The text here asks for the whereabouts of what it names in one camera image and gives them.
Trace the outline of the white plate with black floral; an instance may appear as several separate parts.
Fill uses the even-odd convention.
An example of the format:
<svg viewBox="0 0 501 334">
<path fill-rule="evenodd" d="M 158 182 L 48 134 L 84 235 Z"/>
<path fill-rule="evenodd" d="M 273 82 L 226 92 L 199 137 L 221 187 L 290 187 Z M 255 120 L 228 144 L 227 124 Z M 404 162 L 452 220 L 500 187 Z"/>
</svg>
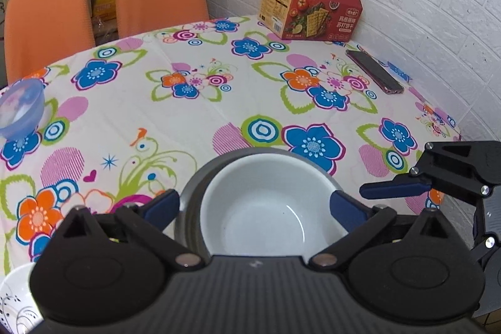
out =
<svg viewBox="0 0 501 334">
<path fill-rule="evenodd" d="M 25 334 L 43 321 L 30 289 L 35 263 L 13 269 L 1 284 L 1 324 L 7 333 Z"/>
</svg>

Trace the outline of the left orange chair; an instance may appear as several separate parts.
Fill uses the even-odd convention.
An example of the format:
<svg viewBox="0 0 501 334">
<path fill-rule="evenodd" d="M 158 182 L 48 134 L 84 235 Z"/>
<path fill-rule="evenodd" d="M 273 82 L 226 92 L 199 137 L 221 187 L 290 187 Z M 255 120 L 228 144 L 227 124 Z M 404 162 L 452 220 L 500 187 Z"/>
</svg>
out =
<svg viewBox="0 0 501 334">
<path fill-rule="evenodd" d="M 89 0 L 8 0 L 4 52 L 9 84 L 95 47 Z"/>
</svg>

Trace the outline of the translucent blue plastic bowl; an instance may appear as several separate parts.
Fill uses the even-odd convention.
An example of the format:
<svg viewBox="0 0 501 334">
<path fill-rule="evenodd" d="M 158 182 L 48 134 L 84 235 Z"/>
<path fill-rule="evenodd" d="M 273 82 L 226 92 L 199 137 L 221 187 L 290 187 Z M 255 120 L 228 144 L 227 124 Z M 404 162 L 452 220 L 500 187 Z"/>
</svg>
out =
<svg viewBox="0 0 501 334">
<path fill-rule="evenodd" d="M 19 80 L 1 96 L 1 136 L 18 140 L 37 129 L 44 112 L 44 85 L 39 79 Z"/>
</svg>

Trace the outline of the dark smartphone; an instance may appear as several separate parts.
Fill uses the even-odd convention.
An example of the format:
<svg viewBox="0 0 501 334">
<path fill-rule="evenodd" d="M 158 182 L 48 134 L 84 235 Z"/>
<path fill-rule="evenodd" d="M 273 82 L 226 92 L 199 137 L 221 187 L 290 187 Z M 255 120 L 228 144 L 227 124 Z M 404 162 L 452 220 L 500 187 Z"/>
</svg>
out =
<svg viewBox="0 0 501 334">
<path fill-rule="evenodd" d="M 346 51 L 352 61 L 387 95 L 402 94 L 404 88 L 375 59 L 362 51 Z"/>
</svg>

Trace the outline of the red cracker box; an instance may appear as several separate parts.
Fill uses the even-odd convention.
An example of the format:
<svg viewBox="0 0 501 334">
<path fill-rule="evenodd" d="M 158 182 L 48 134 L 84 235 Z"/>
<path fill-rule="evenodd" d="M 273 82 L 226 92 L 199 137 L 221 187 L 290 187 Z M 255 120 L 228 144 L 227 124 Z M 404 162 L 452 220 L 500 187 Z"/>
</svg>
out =
<svg viewBox="0 0 501 334">
<path fill-rule="evenodd" d="M 258 20 L 282 40 L 349 42 L 361 0 L 261 0 Z"/>
</svg>

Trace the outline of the floral tablecloth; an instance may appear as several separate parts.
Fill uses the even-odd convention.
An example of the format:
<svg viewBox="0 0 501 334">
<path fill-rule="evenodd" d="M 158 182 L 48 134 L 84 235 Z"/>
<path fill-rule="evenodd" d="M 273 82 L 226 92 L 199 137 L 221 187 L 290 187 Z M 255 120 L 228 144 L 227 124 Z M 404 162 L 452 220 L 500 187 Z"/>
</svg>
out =
<svg viewBox="0 0 501 334">
<path fill-rule="evenodd" d="M 155 30 L 33 73 L 37 129 L 1 144 L 1 272 L 38 259 L 76 205 L 98 213 L 181 190 L 247 147 L 296 152 L 353 197 L 408 171 L 429 141 L 460 138 L 414 88 L 388 95 L 355 42 L 280 39 L 252 17 Z"/>
</svg>

